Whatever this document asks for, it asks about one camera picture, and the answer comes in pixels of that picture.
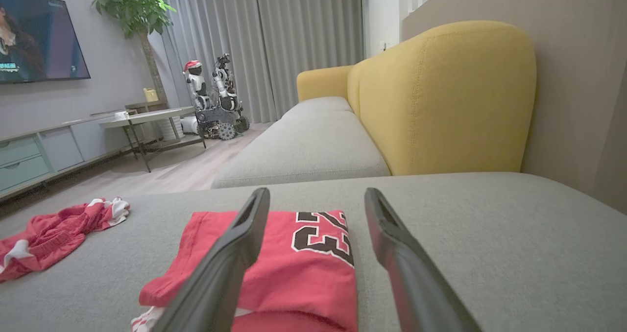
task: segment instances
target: yellow sofa backrest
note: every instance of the yellow sofa backrest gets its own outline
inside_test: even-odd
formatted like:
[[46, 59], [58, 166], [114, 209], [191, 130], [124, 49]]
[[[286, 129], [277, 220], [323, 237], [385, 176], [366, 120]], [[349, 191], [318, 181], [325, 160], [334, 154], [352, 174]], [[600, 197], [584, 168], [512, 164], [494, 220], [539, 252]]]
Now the yellow sofa backrest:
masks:
[[520, 171], [536, 75], [521, 29], [458, 22], [354, 66], [347, 100], [392, 175]]

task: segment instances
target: gray curtain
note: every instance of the gray curtain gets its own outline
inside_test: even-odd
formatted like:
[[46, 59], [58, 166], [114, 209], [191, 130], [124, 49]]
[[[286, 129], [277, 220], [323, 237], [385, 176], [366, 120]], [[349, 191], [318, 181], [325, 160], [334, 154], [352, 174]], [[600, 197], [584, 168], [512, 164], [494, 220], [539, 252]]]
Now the gray curtain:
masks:
[[[244, 114], [251, 122], [276, 120], [257, 0], [169, 2], [177, 13], [171, 15], [174, 26], [168, 28], [168, 38], [174, 47], [167, 48], [166, 53], [175, 52], [177, 57], [169, 59], [178, 60], [179, 71], [182, 73], [186, 62], [200, 60], [202, 74], [210, 85], [216, 58], [230, 53], [238, 96], [244, 103]], [[188, 87], [177, 92], [179, 96], [181, 93], [190, 96]]]
[[[186, 62], [201, 60], [210, 83], [215, 58], [231, 53], [238, 95], [252, 122], [276, 121], [298, 103], [302, 71], [363, 59], [361, 0], [169, 1], [177, 9], [164, 34], [172, 69], [180, 64], [182, 73]], [[188, 87], [176, 87], [181, 105], [190, 105]]]
[[298, 103], [296, 76], [363, 59], [361, 0], [258, 0], [276, 112]]

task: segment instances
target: black number with white outline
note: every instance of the black number with white outline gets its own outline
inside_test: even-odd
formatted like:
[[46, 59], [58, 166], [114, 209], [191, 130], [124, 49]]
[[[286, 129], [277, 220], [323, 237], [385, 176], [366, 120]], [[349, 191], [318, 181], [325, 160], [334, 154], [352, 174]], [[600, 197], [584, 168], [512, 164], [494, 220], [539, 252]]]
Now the black number with white outline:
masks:
[[[346, 217], [343, 213], [340, 213], [344, 223], [346, 223]], [[342, 224], [337, 218], [331, 216], [325, 212], [312, 213], [312, 212], [298, 212], [296, 214], [296, 222], [309, 222], [309, 223], [320, 223], [320, 217], [325, 218], [329, 223], [342, 229], [343, 231], [348, 232], [348, 227], [345, 224]], [[311, 243], [312, 237], [318, 236], [318, 227], [306, 225], [301, 227], [300, 229], [294, 232], [292, 238], [292, 248], [296, 251], [301, 250], [309, 250], [314, 252], [320, 252], [321, 254], [331, 255], [334, 258], [338, 258], [347, 264], [351, 265], [351, 267], [355, 267], [352, 249], [351, 249], [351, 241], [348, 238], [348, 235], [342, 233], [342, 243], [344, 243], [348, 250], [343, 250], [339, 245], [339, 239], [333, 236], [323, 235], [323, 241], [319, 243]]]

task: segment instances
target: sofa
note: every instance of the sofa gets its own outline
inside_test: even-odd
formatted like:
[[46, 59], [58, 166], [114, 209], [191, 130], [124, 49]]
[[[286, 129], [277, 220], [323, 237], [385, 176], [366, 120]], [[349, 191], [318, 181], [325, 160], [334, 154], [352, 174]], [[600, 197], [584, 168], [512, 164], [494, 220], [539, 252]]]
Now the sofa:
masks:
[[501, 22], [446, 24], [355, 66], [301, 73], [300, 102], [215, 176], [214, 189], [520, 171], [533, 42]]
[[[399, 330], [365, 220], [367, 187], [383, 192], [484, 331], [625, 329], [627, 216], [565, 185], [486, 172], [269, 185], [271, 210], [344, 211], [359, 331]], [[125, 198], [124, 223], [0, 284], [0, 330], [128, 331], [146, 310], [139, 291], [168, 269], [191, 214], [240, 209], [255, 188]]]

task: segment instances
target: yellow container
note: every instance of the yellow container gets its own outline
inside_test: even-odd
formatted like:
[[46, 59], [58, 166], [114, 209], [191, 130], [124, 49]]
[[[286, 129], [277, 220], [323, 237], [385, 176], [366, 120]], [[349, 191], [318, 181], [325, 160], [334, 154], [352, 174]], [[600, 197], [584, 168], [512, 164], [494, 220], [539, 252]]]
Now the yellow container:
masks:
[[157, 102], [159, 100], [159, 96], [157, 96], [157, 91], [154, 89], [144, 89], [144, 95], [146, 96], [147, 102]]

